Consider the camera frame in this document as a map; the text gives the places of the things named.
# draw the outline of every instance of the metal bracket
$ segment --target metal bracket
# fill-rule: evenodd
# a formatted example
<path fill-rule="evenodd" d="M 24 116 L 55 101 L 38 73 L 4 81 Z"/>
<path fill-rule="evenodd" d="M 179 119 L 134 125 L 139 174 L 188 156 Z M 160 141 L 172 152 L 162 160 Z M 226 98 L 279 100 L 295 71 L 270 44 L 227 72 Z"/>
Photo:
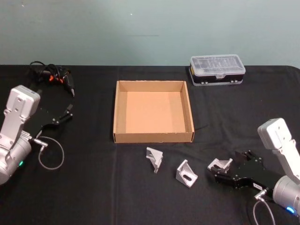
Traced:
<path fill-rule="evenodd" d="M 197 179 L 198 176 L 194 174 L 191 167 L 188 165 L 188 161 L 185 159 L 177 168 L 176 180 L 190 188 Z"/>
<path fill-rule="evenodd" d="M 212 161 L 211 164 L 209 164 L 207 169 L 211 171 L 211 168 L 215 167 L 220 172 L 227 173 L 232 162 L 233 162 L 232 158 L 230 158 L 229 160 L 218 160 L 217 158 L 215 158 L 214 161 Z"/>
<path fill-rule="evenodd" d="M 154 173 L 157 173 L 163 159 L 163 153 L 161 151 L 147 147 L 146 158 L 150 159 L 154 167 Z"/>

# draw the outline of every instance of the power cord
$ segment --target power cord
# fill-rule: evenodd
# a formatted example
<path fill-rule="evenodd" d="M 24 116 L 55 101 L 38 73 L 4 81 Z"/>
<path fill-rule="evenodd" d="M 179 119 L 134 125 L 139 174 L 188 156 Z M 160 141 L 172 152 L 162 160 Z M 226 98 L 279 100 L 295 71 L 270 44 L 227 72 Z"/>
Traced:
<path fill-rule="evenodd" d="M 264 203 L 264 204 L 265 204 L 265 206 L 267 207 L 267 209 L 268 209 L 268 211 L 269 211 L 269 213 L 270 213 L 270 215 L 271 215 L 273 225 L 276 225 L 275 219 L 274 219 L 274 216 L 273 216 L 273 213 L 272 213 L 272 210 L 271 210 L 271 208 L 269 207 L 269 205 L 266 203 L 266 201 L 265 201 L 263 198 L 261 198 L 261 197 L 258 197 L 257 200 L 258 200 L 258 201 L 257 201 L 257 202 L 254 204 L 254 206 L 253 206 L 253 217 L 254 217 L 254 221 L 255 221 L 256 225 L 259 225 L 259 224 L 258 224 L 257 219 L 256 219 L 255 209 L 256 209 L 256 206 L 257 206 L 259 203 Z"/>
<path fill-rule="evenodd" d="M 47 170 L 57 170 L 58 168 L 60 168 L 63 165 L 63 163 L 65 161 L 65 152 L 64 152 L 64 149 L 63 149 L 62 145 L 58 141 L 56 141 L 54 138 L 47 137 L 47 136 L 39 136 L 39 137 L 40 138 L 45 138 L 45 139 L 52 140 L 52 141 L 56 142 L 60 146 L 61 153 L 62 153 L 62 159 L 61 159 L 61 163 L 57 167 L 48 167 L 48 166 L 45 166 L 42 163 L 42 161 L 41 161 L 41 155 L 42 155 L 43 150 L 41 150 L 39 152 L 39 154 L 38 154 L 38 161 L 39 161 L 39 163 L 41 164 L 42 167 L 44 167 Z"/>

